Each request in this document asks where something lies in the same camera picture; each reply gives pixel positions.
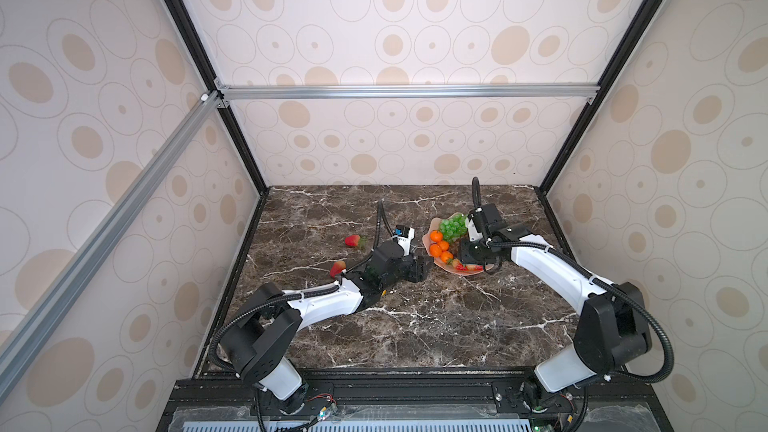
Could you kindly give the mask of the green grape bunch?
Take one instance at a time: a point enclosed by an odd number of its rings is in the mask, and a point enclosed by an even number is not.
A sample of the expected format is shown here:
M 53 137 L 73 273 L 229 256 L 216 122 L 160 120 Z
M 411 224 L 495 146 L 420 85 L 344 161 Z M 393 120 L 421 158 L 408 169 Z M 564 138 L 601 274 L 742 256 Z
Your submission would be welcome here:
M 438 226 L 438 231 L 449 244 L 458 241 L 468 234 L 466 216 L 462 213 L 456 213 L 442 220 Z

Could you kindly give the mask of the pink scalloped fruit bowl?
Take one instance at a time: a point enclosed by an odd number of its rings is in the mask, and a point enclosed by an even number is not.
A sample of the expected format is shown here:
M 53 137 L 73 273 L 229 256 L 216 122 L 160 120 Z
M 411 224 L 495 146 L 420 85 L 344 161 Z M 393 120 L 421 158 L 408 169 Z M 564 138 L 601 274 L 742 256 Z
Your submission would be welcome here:
M 468 237 L 466 216 L 457 212 L 445 219 L 434 218 L 423 236 L 423 245 L 435 264 L 446 272 L 460 276 L 477 275 L 483 272 L 481 265 L 459 259 L 460 241 Z

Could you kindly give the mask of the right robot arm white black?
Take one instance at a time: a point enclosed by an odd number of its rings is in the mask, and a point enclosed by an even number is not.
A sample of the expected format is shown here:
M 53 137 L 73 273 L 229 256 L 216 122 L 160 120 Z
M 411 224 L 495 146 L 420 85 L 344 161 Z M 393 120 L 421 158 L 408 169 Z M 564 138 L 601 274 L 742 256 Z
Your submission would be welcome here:
M 508 224 L 496 205 L 482 199 L 480 181 L 472 180 L 472 208 L 459 259 L 486 273 L 511 262 L 543 281 L 578 316 L 572 343 L 538 364 L 520 387 L 532 413 L 568 388 L 585 388 L 620 375 L 646 384 L 660 383 L 673 372 L 674 349 L 661 323 L 646 309 L 638 287 L 617 284 L 589 271 L 522 224 Z

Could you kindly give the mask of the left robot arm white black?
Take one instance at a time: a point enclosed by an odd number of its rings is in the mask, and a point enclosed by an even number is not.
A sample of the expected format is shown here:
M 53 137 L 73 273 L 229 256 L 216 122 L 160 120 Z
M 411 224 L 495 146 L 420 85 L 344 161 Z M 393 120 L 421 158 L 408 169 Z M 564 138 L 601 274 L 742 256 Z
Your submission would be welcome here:
M 314 288 L 289 291 L 273 282 L 263 284 L 213 332 L 208 360 L 245 385 L 271 394 L 285 410 L 299 408 L 307 384 L 286 357 L 295 336 L 319 322 L 373 307 L 400 282 L 425 281 L 434 259 L 411 251 L 413 235 L 411 228 L 391 227 L 384 204 L 378 202 L 373 245 L 360 262 Z

